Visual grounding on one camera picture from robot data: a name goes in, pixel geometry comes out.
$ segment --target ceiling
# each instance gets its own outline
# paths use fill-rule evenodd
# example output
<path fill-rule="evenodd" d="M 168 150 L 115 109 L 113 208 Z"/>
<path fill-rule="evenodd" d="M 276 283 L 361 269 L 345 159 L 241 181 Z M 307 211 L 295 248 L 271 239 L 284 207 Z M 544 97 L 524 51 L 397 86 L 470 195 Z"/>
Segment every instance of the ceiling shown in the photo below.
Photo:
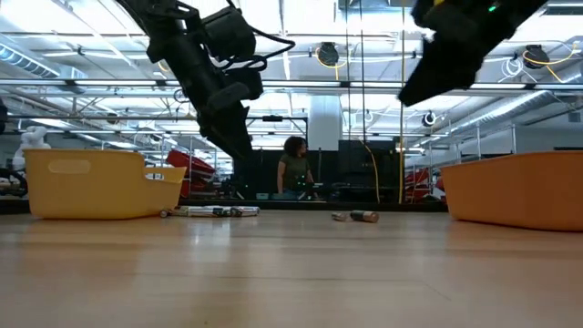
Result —
<path fill-rule="evenodd" d="M 210 15 L 227 5 L 224 0 L 184 2 L 198 8 L 202 16 Z M 296 47 L 292 51 L 271 59 L 268 68 L 261 73 L 264 80 L 401 81 L 403 77 L 407 79 L 417 65 L 418 57 L 423 55 L 421 40 L 422 36 L 428 33 L 414 25 L 408 15 L 410 11 L 408 7 L 404 9 L 406 15 L 403 22 L 401 7 L 398 4 L 382 12 L 366 11 L 361 20 L 360 15 L 339 11 L 338 3 L 334 0 L 239 0 L 235 3 L 251 25 L 268 34 L 287 37 L 296 42 Z M 583 4 L 583 1 L 550 2 L 551 5 L 567 3 Z M 70 0 L 66 2 L 70 10 L 64 9 L 62 4 L 63 2 L 59 0 L 2 0 L 0 33 L 6 38 L 6 42 L 14 43 L 19 49 L 49 67 L 55 69 L 74 67 L 82 72 L 83 77 L 168 80 L 175 78 L 164 64 L 156 65 L 149 62 L 146 56 L 148 37 L 115 1 Z M 551 61 L 568 57 L 568 60 L 552 66 L 554 72 L 562 77 L 562 72 L 580 64 L 582 59 L 577 51 L 578 47 L 583 47 L 583 44 L 578 43 L 583 37 L 580 22 L 580 15 L 545 15 L 544 10 L 533 15 L 518 28 L 510 40 L 499 45 L 488 55 L 476 82 L 558 83 L 548 70 L 517 67 L 510 59 L 515 53 L 521 55 L 526 45 L 541 45 L 549 54 Z M 268 54 L 281 47 L 260 36 L 257 41 L 256 52 L 259 54 Z M 341 57 L 339 64 L 342 67 L 338 69 L 324 67 L 311 56 L 322 42 L 336 44 Z M 37 78 L 4 62 L 0 63 L 0 77 Z M 18 89 L 40 97 L 47 92 L 47 89 L 39 87 Z M 96 90 L 97 88 L 90 87 L 87 94 Z M 178 104 L 173 97 L 154 93 L 149 96 L 151 88 L 140 90 L 143 91 L 141 97 L 83 97 L 65 93 L 59 97 L 47 97 L 46 100 L 64 109 L 64 112 L 70 112 L 75 101 L 77 108 L 85 107 L 82 115 L 88 116 L 116 112 L 122 116 L 159 118 L 170 114 L 185 116 L 193 113 L 189 104 Z M 371 132 L 399 130 L 401 105 L 394 92 L 373 94 L 365 89 L 363 97 L 362 90 L 347 92 L 345 89 L 339 89 L 332 94 L 340 98 L 342 108 L 339 108 L 339 115 L 343 116 L 345 132 L 353 128 L 348 122 L 363 120 L 366 129 Z M 310 110 L 317 110 L 311 108 L 311 97 L 316 95 L 310 90 L 288 88 L 284 92 L 277 90 L 266 92 L 260 99 L 246 102 L 246 105 L 251 107 L 250 116 L 253 117 L 263 115 L 307 117 Z M 483 95 L 456 94 L 434 97 L 404 109 L 405 132 L 438 131 L 451 122 L 468 118 L 479 109 L 503 97 L 508 97 L 508 94 L 496 91 Z M 59 112 L 58 109 L 47 111 L 46 107 L 35 110 L 39 115 Z M 428 110 L 434 111 L 439 117 L 440 122 L 433 129 L 421 125 L 421 116 Z M 532 111 L 528 115 L 528 118 L 522 120 L 515 118 L 514 121 L 520 123 L 532 120 L 537 111 Z M 143 128 L 140 124 L 152 129 L 190 132 L 198 130 L 194 120 L 142 123 L 123 121 L 114 125 L 94 122 L 91 128 L 131 130 Z M 285 138 L 302 132 L 304 128 L 296 127 L 290 121 L 270 123 L 257 120 L 249 126 L 249 130 L 258 135 L 253 141 L 256 147 L 280 146 Z M 169 138 L 175 139 L 180 146 L 189 146 L 190 137 Z"/>

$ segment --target wooden floor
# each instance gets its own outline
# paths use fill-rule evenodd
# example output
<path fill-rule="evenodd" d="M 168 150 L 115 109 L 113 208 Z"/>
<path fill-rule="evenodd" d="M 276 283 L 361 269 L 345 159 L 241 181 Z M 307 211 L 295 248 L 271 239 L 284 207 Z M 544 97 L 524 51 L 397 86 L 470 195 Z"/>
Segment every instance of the wooden floor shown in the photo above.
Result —
<path fill-rule="evenodd" d="M 384 213 L 0 217 L 0 327 L 580 328 L 583 234 Z"/>

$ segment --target person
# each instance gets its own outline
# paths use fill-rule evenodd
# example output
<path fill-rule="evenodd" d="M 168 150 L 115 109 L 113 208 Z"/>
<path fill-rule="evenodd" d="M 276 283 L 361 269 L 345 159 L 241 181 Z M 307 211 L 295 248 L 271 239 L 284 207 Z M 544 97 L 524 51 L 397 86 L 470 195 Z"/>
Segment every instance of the person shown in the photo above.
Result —
<path fill-rule="evenodd" d="M 285 154 L 281 156 L 277 168 L 277 191 L 298 198 L 302 194 L 299 183 L 313 182 L 310 164 L 306 158 L 308 152 L 306 140 L 301 137 L 289 137 L 285 140 L 283 149 Z"/>

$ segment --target yellow plastic basket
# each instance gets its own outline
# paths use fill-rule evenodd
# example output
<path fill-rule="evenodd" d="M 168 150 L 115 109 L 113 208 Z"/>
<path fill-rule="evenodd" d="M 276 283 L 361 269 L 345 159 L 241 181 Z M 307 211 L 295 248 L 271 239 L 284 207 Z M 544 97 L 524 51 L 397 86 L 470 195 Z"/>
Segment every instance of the yellow plastic basket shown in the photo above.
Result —
<path fill-rule="evenodd" d="M 27 149 L 25 158 L 30 210 L 45 219 L 159 215 L 178 205 L 186 170 L 145 168 L 138 153 L 115 150 Z"/>

